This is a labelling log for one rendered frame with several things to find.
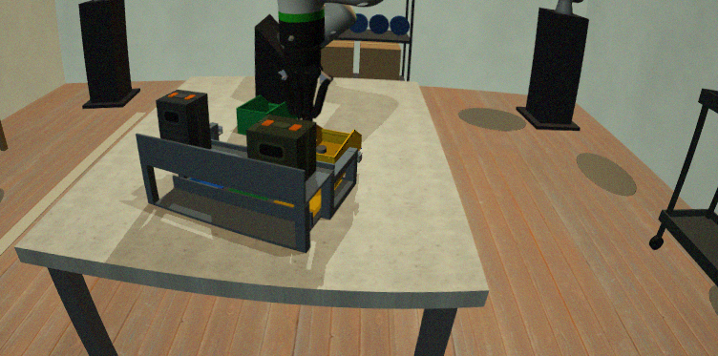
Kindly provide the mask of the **yellow bin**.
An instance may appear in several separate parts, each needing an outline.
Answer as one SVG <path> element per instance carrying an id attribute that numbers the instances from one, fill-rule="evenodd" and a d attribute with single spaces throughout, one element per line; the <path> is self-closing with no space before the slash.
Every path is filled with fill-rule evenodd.
<path id="1" fill-rule="evenodd" d="M 358 151 L 360 151 L 362 147 L 362 135 L 355 130 L 352 130 L 349 134 L 323 129 L 317 125 L 316 147 L 318 145 L 325 145 L 327 151 L 324 154 L 318 154 L 316 152 L 316 160 L 335 164 L 348 147 L 358 148 Z M 335 154 L 336 151 L 337 153 Z"/>

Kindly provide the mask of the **green bin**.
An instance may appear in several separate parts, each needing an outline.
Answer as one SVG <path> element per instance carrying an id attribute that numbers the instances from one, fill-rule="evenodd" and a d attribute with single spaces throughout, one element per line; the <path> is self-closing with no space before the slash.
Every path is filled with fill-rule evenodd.
<path id="1" fill-rule="evenodd" d="M 289 114 L 285 102 L 279 106 L 278 105 L 279 104 L 270 103 L 261 95 L 258 95 L 236 108 L 238 134 L 246 136 L 245 130 L 267 115 L 277 115 L 297 119 L 297 116 Z"/>

